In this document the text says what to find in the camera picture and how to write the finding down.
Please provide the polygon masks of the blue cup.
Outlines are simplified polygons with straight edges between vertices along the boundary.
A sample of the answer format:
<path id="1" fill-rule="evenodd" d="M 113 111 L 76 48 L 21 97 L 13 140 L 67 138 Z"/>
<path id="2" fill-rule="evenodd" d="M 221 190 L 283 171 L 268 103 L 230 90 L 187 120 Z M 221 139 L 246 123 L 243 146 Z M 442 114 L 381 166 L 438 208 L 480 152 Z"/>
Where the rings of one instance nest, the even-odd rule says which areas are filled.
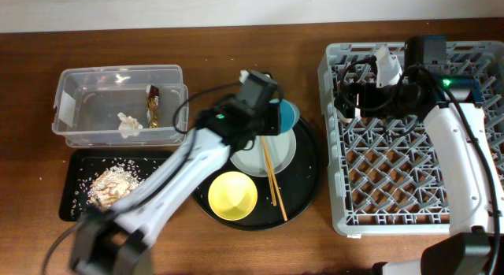
<path id="1" fill-rule="evenodd" d="M 279 125 L 277 126 L 279 134 L 288 132 L 298 123 L 300 113 L 294 103 L 286 99 L 280 101 L 275 98 L 270 100 L 269 104 L 278 107 L 276 112 L 279 114 Z"/>

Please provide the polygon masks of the yellow bowl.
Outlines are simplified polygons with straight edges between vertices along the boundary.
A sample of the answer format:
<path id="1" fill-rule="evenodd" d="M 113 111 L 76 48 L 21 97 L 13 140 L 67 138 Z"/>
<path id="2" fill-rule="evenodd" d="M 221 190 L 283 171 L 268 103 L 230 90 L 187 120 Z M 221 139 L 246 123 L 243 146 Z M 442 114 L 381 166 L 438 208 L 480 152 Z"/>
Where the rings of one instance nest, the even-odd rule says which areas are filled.
<path id="1" fill-rule="evenodd" d="M 256 207 L 258 190 L 244 173 L 230 171 L 214 179 L 208 190 L 210 209 L 221 219 L 238 221 Z"/>

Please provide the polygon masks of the gold brown snack wrapper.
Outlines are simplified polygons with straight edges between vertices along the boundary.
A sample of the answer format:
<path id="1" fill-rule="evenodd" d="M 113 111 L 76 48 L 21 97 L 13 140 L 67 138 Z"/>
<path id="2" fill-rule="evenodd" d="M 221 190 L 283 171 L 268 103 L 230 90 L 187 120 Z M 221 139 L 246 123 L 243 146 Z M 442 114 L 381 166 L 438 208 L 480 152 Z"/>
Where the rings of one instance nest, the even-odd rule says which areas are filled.
<path id="1" fill-rule="evenodd" d="M 154 85 L 146 87 L 146 118 L 150 128 L 158 127 L 159 94 L 159 89 Z"/>

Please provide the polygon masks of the white tissue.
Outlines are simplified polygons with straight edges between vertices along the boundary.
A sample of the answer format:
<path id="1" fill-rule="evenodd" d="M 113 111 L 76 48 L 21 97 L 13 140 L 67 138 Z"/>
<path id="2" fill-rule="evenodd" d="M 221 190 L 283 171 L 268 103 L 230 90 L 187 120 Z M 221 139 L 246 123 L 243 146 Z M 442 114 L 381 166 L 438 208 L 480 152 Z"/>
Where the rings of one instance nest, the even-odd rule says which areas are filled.
<path id="1" fill-rule="evenodd" d="M 130 136 L 138 136 L 143 129 L 143 126 L 134 117 L 127 116 L 122 112 L 119 112 L 117 117 L 120 120 L 118 130 L 124 139 Z"/>

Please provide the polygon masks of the food scraps pile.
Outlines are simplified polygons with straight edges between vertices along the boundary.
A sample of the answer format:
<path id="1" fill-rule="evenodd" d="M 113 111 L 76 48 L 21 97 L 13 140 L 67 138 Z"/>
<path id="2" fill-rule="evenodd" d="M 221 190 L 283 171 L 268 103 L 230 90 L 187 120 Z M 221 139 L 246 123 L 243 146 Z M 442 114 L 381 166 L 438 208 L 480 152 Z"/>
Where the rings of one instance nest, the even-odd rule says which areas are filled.
<path id="1" fill-rule="evenodd" d="M 149 158 L 85 158 L 70 190 L 69 216 L 76 220 L 88 207 L 107 210 L 129 195 L 161 164 Z"/>

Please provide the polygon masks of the pink cup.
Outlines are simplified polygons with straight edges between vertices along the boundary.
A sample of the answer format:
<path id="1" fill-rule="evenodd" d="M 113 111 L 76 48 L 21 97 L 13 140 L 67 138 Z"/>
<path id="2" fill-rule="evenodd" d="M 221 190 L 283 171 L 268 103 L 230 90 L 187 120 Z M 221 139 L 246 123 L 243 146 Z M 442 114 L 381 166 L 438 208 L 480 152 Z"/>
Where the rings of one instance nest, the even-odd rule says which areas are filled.
<path id="1" fill-rule="evenodd" d="M 344 123 L 350 123 L 355 117 L 355 111 L 353 108 L 349 109 L 337 109 L 338 118 Z"/>

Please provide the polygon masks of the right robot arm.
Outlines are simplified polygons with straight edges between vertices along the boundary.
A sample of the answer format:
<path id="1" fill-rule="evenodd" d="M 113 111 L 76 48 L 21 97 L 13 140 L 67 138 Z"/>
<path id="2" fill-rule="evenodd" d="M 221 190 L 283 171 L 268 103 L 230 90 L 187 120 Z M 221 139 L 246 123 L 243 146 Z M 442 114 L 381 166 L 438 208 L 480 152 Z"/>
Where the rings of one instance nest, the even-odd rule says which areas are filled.
<path id="1" fill-rule="evenodd" d="M 345 118 L 416 116 L 431 140 L 447 190 L 449 238 L 408 262 L 378 262 L 375 274 L 498 274 L 503 270 L 503 188 L 484 127 L 477 78 L 453 74 L 445 35 L 406 40 L 404 60 L 387 47 L 359 60 L 376 81 L 348 84 L 341 74 L 335 107 Z"/>

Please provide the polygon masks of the grey dishwasher rack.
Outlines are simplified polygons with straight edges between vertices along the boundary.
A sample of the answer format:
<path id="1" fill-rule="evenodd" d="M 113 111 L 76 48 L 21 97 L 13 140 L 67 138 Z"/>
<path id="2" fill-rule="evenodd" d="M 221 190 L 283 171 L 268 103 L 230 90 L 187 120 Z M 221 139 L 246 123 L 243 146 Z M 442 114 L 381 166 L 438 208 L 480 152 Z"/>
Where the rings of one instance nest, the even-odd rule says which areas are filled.
<path id="1" fill-rule="evenodd" d="M 446 234 L 447 193 L 435 150 L 414 117 L 342 121 L 333 89 L 373 82 L 370 66 L 352 62 L 374 54 L 382 43 L 333 43 L 319 64 L 321 112 L 328 145 L 332 225 L 347 237 Z"/>

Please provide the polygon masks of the wooden chopstick left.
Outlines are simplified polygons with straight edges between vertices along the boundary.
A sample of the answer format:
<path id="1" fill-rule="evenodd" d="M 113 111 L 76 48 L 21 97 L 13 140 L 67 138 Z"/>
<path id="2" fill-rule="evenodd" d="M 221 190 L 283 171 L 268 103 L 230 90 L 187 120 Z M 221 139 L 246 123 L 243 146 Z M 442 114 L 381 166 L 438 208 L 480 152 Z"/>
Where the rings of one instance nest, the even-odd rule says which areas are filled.
<path id="1" fill-rule="evenodd" d="M 271 162 L 270 162 L 270 158 L 269 158 L 267 143 L 266 143 L 264 136 L 261 136 L 261 144 L 262 144 L 263 153 L 264 153 L 264 157 L 265 157 L 265 165 L 266 165 L 266 171 L 268 174 L 269 188 L 270 188 L 270 192 L 271 192 L 271 196 L 272 196 L 272 205 L 276 206 L 276 193 L 275 193 L 273 179 L 272 179 Z"/>

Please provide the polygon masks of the wooden chopstick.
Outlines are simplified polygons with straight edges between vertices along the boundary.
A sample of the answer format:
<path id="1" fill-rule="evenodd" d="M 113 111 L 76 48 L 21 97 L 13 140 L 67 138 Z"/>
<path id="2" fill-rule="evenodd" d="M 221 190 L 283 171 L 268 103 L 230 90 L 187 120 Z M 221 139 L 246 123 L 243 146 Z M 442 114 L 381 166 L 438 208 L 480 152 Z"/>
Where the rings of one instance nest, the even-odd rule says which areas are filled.
<path id="1" fill-rule="evenodd" d="M 276 180 L 275 170 L 272 167 L 271 158 L 270 158 L 270 162 L 271 162 L 271 168 L 272 168 L 272 179 L 273 179 L 274 189 L 275 189 L 275 193 L 276 193 L 276 205 L 280 207 L 280 211 L 281 211 L 283 220 L 285 222 L 287 222 L 287 220 L 288 220 L 287 213 L 286 213 L 286 210 L 284 207 L 284 202 L 283 202 L 282 196 L 280 194 L 280 188 L 279 188 L 277 180 Z"/>
<path id="2" fill-rule="evenodd" d="M 261 136 L 261 144 L 262 144 L 263 153 L 264 153 L 264 157 L 265 157 L 265 165 L 266 165 L 266 171 L 268 174 L 269 188 L 270 188 L 270 192 L 271 192 L 271 196 L 272 196 L 272 205 L 276 206 L 276 193 L 275 193 L 273 179 L 272 179 L 271 162 L 270 162 L 270 158 L 269 158 L 267 143 L 266 143 L 264 136 Z"/>

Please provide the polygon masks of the grey round plate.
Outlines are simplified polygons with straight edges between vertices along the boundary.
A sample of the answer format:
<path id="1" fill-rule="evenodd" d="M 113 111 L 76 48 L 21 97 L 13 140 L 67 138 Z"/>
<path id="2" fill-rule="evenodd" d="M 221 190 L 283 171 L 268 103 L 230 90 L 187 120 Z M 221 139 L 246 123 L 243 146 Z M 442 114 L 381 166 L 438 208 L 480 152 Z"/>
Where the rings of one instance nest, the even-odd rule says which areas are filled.
<path id="1" fill-rule="evenodd" d="M 286 169 L 293 160 L 297 142 L 294 130 L 291 129 L 278 136 L 256 136 L 246 147 L 253 145 L 248 151 L 241 150 L 231 157 L 232 164 L 245 174 L 253 177 L 266 177 L 267 167 L 262 140 L 268 148 L 269 157 L 275 173 Z"/>

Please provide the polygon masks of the wooden chopstick right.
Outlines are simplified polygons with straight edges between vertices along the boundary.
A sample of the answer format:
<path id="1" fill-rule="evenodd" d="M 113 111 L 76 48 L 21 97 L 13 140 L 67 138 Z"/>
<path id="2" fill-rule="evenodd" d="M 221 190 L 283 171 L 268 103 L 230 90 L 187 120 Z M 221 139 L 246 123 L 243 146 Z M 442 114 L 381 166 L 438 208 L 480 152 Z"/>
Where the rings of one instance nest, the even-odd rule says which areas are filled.
<path id="1" fill-rule="evenodd" d="M 286 210 L 284 207 L 284 202 L 283 202 L 282 196 L 280 194 L 280 188 L 279 188 L 277 180 L 276 180 L 275 170 L 272 167 L 271 158 L 270 158 L 270 162 L 271 162 L 271 168 L 272 168 L 272 179 L 273 179 L 274 189 L 275 189 L 275 193 L 276 193 L 276 205 L 280 207 L 280 211 L 281 211 L 283 220 L 285 222 L 287 222 L 287 220 L 288 220 L 287 213 L 286 213 Z"/>

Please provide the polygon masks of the round black serving tray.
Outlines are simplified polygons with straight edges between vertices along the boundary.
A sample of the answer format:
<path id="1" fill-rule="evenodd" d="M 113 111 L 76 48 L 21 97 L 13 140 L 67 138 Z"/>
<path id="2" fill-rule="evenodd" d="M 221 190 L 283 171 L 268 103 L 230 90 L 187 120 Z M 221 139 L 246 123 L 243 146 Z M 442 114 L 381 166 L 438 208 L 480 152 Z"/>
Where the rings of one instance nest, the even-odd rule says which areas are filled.
<path id="1" fill-rule="evenodd" d="M 320 147 L 310 124 L 300 117 L 293 130 L 297 142 L 295 156 L 286 169 L 276 173 L 276 180 L 289 221 L 296 218 L 309 206 L 318 192 L 322 177 Z M 238 221 L 226 221 L 219 218 L 210 209 L 208 190 L 215 178 L 230 171 L 240 171 L 232 164 L 231 160 L 194 190 L 193 198 L 205 213 L 223 225 L 244 231 L 273 229 L 285 223 L 280 209 L 272 205 L 267 176 L 253 177 L 248 174 L 247 176 L 253 180 L 258 190 L 256 207 L 247 217 Z"/>

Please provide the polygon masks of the clear plastic storage bin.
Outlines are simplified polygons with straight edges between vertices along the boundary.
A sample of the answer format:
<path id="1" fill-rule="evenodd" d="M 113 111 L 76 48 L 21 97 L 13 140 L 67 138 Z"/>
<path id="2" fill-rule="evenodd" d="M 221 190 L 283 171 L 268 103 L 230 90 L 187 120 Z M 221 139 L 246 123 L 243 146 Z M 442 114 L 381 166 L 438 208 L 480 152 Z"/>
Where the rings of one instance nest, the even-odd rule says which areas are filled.
<path id="1" fill-rule="evenodd" d="M 146 118 L 146 87 L 160 91 L 158 127 Z M 123 65 L 65 70 L 58 81 L 52 131 L 70 147 L 163 147 L 181 144 L 188 122 L 188 98 L 178 65 Z M 143 126 L 124 139 L 118 113 Z"/>

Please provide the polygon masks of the black rectangular tray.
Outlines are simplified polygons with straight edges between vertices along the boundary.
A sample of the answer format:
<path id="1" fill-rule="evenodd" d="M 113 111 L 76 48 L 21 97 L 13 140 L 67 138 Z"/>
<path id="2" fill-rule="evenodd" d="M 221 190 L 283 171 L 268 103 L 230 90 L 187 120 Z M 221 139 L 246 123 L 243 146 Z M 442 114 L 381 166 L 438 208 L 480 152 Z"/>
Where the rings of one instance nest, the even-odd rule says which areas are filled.
<path id="1" fill-rule="evenodd" d="M 121 168 L 138 182 L 151 175 L 171 151 L 137 149 L 79 149 L 69 161 L 69 168 L 58 211 L 63 221 L 76 221 L 93 205 L 92 183 L 107 169 Z"/>

